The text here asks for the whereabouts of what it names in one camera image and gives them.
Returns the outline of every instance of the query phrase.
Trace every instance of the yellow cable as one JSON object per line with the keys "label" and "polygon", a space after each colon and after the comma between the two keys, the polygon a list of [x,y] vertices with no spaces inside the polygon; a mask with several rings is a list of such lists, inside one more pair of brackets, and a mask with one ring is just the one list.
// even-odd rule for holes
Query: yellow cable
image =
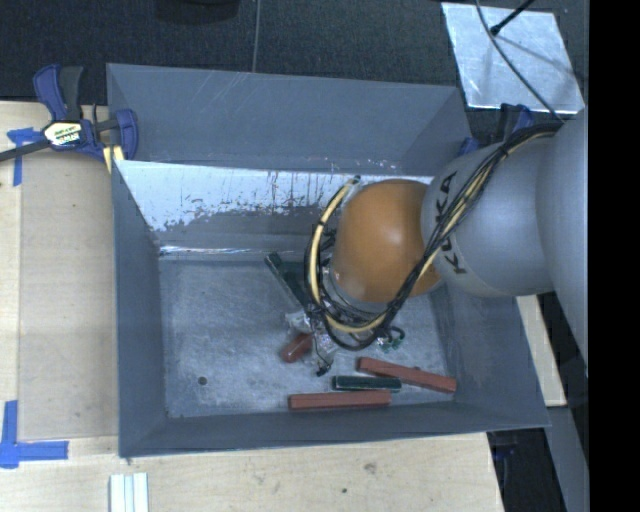
{"label": "yellow cable", "polygon": [[[528,143],[529,141],[531,141],[533,139],[537,139],[539,137],[546,137],[546,136],[548,136],[550,134],[553,134],[553,133],[555,133],[555,132],[540,132],[540,133],[533,134],[532,136],[530,136],[527,139],[523,140],[520,144],[518,144],[516,146],[513,146],[513,147],[509,148],[508,150],[506,150],[505,154],[502,155],[494,163],[492,168],[495,168],[505,158],[507,158],[508,155],[511,155],[513,152],[517,151],[520,147],[522,147],[524,144]],[[466,187],[466,190],[464,191],[463,196],[462,196],[462,198],[464,200],[461,201],[460,203],[458,203],[458,205],[454,207],[453,215],[452,215],[450,221],[447,223],[447,226],[445,226],[444,232],[447,232],[452,226],[454,226],[455,223],[460,218],[460,216],[466,210],[467,205],[468,205],[467,199],[473,197],[481,189],[482,185],[484,184],[484,182],[489,177],[489,172],[488,171],[489,171],[489,168],[486,167],[484,172],[478,174],[478,176],[476,176],[476,178],[474,178],[474,180]],[[338,208],[338,206],[340,205],[340,203],[344,199],[345,195],[347,194],[348,190],[355,183],[357,183],[357,181],[358,180],[352,179],[348,183],[343,185],[343,187],[338,191],[338,193],[333,198],[333,200],[329,202],[329,204],[325,208],[324,212],[322,213],[322,216],[320,217],[320,222],[316,226],[316,228],[314,230],[314,233],[313,233],[313,236],[312,236],[312,239],[311,239],[310,255],[309,255],[309,272],[308,272],[308,274],[309,274],[309,286],[310,286],[310,289],[311,289],[312,297],[316,301],[317,304],[320,304],[321,301],[322,301],[322,298],[320,297],[320,288],[319,288],[319,285],[318,285],[318,276],[317,276],[317,273],[316,273],[316,266],[317,266],[317,262],[318,262],[318,247],[320,245],[320,239],[322,238],[322,233],[324,232],[324,226],[325,226],[326,222],[329,220],[329,218],[331,217],[331,215],[333,215],[334,211]],[[440,246],[438,246],[431,253],[431,255],[429,256],[427,261],[425,261],[424,265],[422,266],[422,269],[420,270],[420,274],[418,275],[418,279],[420,279],[424,275],[424,273],[427,271],[429,266],[433,263],[433,260],[435,259],[435,257],[438,254],[439,250],[440,250]],[[339,331],[346,332],[346,333],[349,333],[349,334],[357,334],[357,333],[369,331],[371,329],[375,329],[376,327],[378,327],[380,324],[382,324],[382,322],[384,322],[384,319],[386,318],[387,313],[388,312],[381,313],[380,315],[375,317],[373,320],[371,320],[367,324],[361,325],[361,326],[357,326],[357,327],[354,327],[354,326],[351,326],[351,325],[345,325],[343,323],[340,323],[338,320],[336,320],[331,315],[331,313],[325,313],[325,319],[327,320],[329,325],[331,325],[331,327],[333,327],[334,329],[337,329]]]}

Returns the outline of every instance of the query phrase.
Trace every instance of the wire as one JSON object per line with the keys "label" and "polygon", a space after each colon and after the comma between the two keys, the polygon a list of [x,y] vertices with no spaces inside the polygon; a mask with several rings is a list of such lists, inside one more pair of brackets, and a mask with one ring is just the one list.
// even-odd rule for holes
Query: wire
{"label": "wire", "polygon": [[[312,303],[316,306],[316,310],[311,311],[311,313],[321,317],[331,339],[339,346],[352,351],[361,350],[369,346],[378,337],[392,339],[391,330],[394,327],[391,326],[391,322],[408,299],[415,283],[433,263],[442,244],[445,243],[447,238],[457,229],[476,205],[497,166],[526,143],[540,137],[552,136],[559,127],[559,123],[545,123],[521,129],[482,160],[454,195],[449,207],[442,214],[425,245],[425,251],[420,261],[411,270],[396,296],[387,303],[385,310],[378,314],[363,314],[364,312],[355,308],[345,307],[332,300],[322,282],[323,265],[319,263],[319,254],[325,226],[347,196],[349,190],[359,182],[360,177],[349,180],[343,185],[327,204],[320,221],[313,230],[305,252],[305,283]],[[335,335],[334,330],[350,334],[358,344],[349,345],[343,342]],[[355,336],[366,332],[370,334],[364,341]]]}
{"label": "wire", "polygon": [[513,62],[509,60],[504,50],[500,47],[500,45],[496,41],[496,38],[491,33],[489,24],[487,23],[487,20],[485,19],[484,14],[482,13],[480,1],[474,0],[474,2],[476,4],[476,11],[478,12],[478,16],[480,17],[480,22],[482,23],[482,26],[484,27],[484,30],[487,33],[487,36],[489,36],[489,40],[491,41],[495,49],[498,51],[498,53],[502,56],[504,61],[507,63],[507,66],[509,66],[511,71],[513,71],[513,73],[525,85],[525,87],[529,89],[529,91],[531,91],[531,94],[533,94],[536,97],[536,99],[544,105],[544,107],[549,111],[549,113],[553,117],[555,117],[558,121],[560,121],[561,123],[564,123],[564,120],[558,115],[558,113],[554,110],[554,108],[542,97],[542,95],[533,87],[533,85],[531,85],[531,83],[522,75],[522,73],[520,73],[520,71],[517,70]]}

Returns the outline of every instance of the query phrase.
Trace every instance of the gray bin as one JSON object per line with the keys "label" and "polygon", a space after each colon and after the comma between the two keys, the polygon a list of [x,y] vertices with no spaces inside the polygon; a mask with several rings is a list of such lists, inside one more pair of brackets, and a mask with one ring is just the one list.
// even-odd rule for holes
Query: gray bin
{"label": "gray bin", "polygon": [[140,128],[136,159],[112,174],[121,456],[548,425],[515,300],[448,286],[407,303],[396,353],[366,355],[454,376],[453,397],[407,386],[385,409],[286,409],[287,393],[328,390],[354,359],[322,378],[279,360],[297,305],[265,254],[299,267],[322,206],[353,174],[436,175],[469,135],[457,89],[124,65],[108,75],[110,108],[133,109]]}

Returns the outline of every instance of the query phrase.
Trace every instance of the black pole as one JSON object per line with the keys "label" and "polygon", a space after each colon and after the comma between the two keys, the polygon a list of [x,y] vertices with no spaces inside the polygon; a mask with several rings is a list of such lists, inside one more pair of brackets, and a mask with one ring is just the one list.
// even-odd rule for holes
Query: black pole
{"label": "black pole", "polygon": [[498,23],[497,25],[494,25],[493,27],[491,27],[491,33],[494,36],[497,36],[498,32],[500,32],[507,23],[509,23],[516,16],[518,16],[522,11],[524,11],[527,7],[529,7],[535,1],[536,0],[527,0],[520,7],[518,7],[515,11],[513,11],[511,14],[509,14],[509,16],[507,16],[505,19],[503,19],[500,23]]}

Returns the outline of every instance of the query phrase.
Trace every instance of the black cable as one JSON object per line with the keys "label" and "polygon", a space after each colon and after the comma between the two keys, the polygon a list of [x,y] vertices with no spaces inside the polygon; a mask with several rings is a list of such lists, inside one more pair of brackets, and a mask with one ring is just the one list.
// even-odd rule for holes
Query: black cable
{"label": "black cable", "polygon": [[507,16],[505,19],[503,19],[500,23],[496,23],[493,27],[491,27],[491,33],[494,36],[497,36],[504,27],[506,27],[509,23],[511,23],[511,21],[514,18],[517,18],[518,16],[520,16],[522,11],[524,11],[527,7],[529,7],[535,1],[536,0],[527,0],[520,7],[518,7],[515,11],[513,11],[511,14],[509,14],[509,16]]}
{"label": "black cable", "polygon": [[[484,160],[477,166],[477,168],[471,173],[471,175],[467,178],[462,187],[458,190],[458,192],[454,195],[449,207],[445,211],[445,213],[441,216],[439,222],[437,223],[435,229],[431,233],[429,240],[426,243],[425,251],[423,253],[420,261],[414,266],[411,270],[404,283],[398,290],[396,296],[387,303],[387,308],[382,313],[370,313],[367,315],[361,315],[362,313],[358,310],[358,313],[354,312],[353,309],[347,310],[342,304],[335,302],[332,300],[331,296],[327,292],[326,288],[323,284],[322,279],[322,265],[318,264],[316,266],[315,272],[317,273],[318,280],[318,288],[320,290],[321,303],[316,304],[317,310],[316,314],[320,313],[320,317],[322,322],[327,330],[328,335],[331,339],[340,347],[345,348],[346,350],[358,351],[366,348],[371,345],[377,338],[379,337],[389,337],[392,339],[390,331],[394,328],[391,326],[391,322],[393,322],[395,316],[397,315],[400,308],[404,305],[405,301],[408,299],[411,291],[417,282],[422,268],[429,260],[429,258],[433,255],[435,251],[439,249],[439,247],[445,243],[446,239],[457,229],[457,227],[464,221],[464,219],[469,215],[480,196],[484,192],[485,187],[487,186],[491,174],[495,171],[497,166],[509,156],[510,151],[514,150],[514,148],[519,147],[521,144],[526,143],[527,141],[537,138],[539,136],[551,136],[555,134],[555,132],[560,128],[560,123],[544,123],[540,125],[536,125],[529,128],[523,128],[518,130],[516,133],[512,134],[504,144],[498,146],[491,154],[487,155]],[[466,194],[469,192],[469,187],[473,184],[482,174],[486,176],[483,178],[479,188],[475,190],[472,194],[472,197],[467,198]],[[464,211],[460,214],[460,217],[454,222],[453,225],[449,226],[451,220],[455,215],[460,212],[460,209],[464,208]],[[308,272],[308,254],[311,248],[311,243],[307,247],[307,251],[305,252],[305,273]],[[334,318],[339,319],[339,321],[343,324],[349,323],[351,325],[366,325],[370,323],[375,317],[379,315],[385,315],[385,319],[383,323],[372,329],[371,335],[364,341],[358,340],[353,335],[351,337],[358,341],[358,345],[349,345],[342,340],[340,340],[332,330],[331,325],[329,324],[326,315],[331,314]]]}
{"label": "black cable", "polygon": [[558,115],[558,113],[554,110],[554,108],[542,97],[542,95],[529,83],[529,81],[522,76],[522,73],[520,73],[520,71],[518,71],[516,69],[516,67],[513,65],[513,63],[511,62],[511,60],[509,60],[509,58],[507,57],[507,55],[505,54],[505,52],[502,50],[502,48],[500,47],[500,45],[498,45],[495,37],[493,36],[493,34],[491,33],[491,29],[489,28],[489,25],[487,23],[487,20],[484,18],[484,14],[482,14],[482,9],[480,6],[480,1],[479,0],[474,0],[475,4],[476,4],[476,11],[478,12],[478,16],[480,17],[480,22],[482,23],[482,26],[484,27],[485,32],[487,33],[487,36],[489,36],[489,40],[491,41],[491,43],[493,44],[493,46],[495,47],[495,49],[498,51],[498,53],[502,56],[502,58],[504,59],[504,61],[507,63],[507,66],[509,66],[509,68],[511,69],[511,71],[513,71],[513,73],[518,77],[518,79],[525,85],[525,87],[527,89],[529,89],[529,91],[531,91],[531,94],[533,94],[536,99],[542,103],[544,105],[544,107],[549,111],[549,113],[555,117],[558,121],[564,123],[564,120]]}

